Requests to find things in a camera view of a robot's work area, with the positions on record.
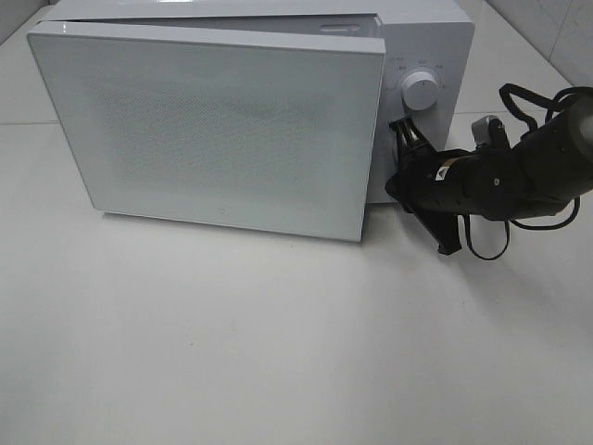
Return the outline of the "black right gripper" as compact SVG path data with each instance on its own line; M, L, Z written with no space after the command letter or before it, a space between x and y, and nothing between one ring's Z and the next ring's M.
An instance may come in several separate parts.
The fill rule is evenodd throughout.
M411 116L389 123L394 134L397 172L387 180L386 193L416 217L437 243L437 252L451 255L461 249L457 205L452 186L437 178L449 160L465 150L437 151Z

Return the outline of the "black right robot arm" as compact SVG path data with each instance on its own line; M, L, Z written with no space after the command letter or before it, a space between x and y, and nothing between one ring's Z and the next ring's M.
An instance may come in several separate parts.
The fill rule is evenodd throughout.
M560 230L592 189L591 87L548 98L506 83L498 93L527 126L516 145L494 115L473 123L473 151L436 150L409 116L389 125L397 171L385 191L415 216L441 255L473 244L474 215L501 222L506 231Z

